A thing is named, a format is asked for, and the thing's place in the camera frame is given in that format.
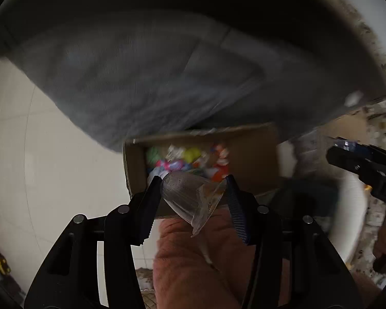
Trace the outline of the grey quilted table cover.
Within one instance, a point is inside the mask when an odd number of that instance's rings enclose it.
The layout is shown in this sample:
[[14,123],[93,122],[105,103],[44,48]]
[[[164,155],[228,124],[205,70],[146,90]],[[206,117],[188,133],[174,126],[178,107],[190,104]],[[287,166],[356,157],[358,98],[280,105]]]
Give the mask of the grey quilted table cover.
[[9,59],[90,138],[273,122],[283,140],[386,97],[324,0],[2,0]]

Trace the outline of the brown cardboard trash box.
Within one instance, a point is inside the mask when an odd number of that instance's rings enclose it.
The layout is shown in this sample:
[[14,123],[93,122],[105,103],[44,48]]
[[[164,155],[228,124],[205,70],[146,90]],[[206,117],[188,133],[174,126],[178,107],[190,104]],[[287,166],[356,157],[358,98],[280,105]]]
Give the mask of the brown cardboard trash box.
[[239,187],[254,195],[277,188],[280,184],[277,155],[278,133],[274,124],[238,126],[209,131],[183,131],[144,138],[130,138],[123,143],[122,154],[127,189],[130,196],[148,187],[147,152],[151,147],[197,148],[208,154],[207,168],[216,165],[216,147],[228,150],[229,173]]

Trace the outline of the clear plastic jelly cup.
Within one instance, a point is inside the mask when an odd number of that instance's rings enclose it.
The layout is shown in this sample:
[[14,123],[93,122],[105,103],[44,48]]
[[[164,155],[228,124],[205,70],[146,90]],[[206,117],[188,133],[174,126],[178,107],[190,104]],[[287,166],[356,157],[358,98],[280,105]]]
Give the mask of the clear plastic jelly cup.
[[163,178],[161,193],[170,208],[192,226],[195,237],[216,210],[226,187],[226,179],[214,182],[185,171],[173,171]]

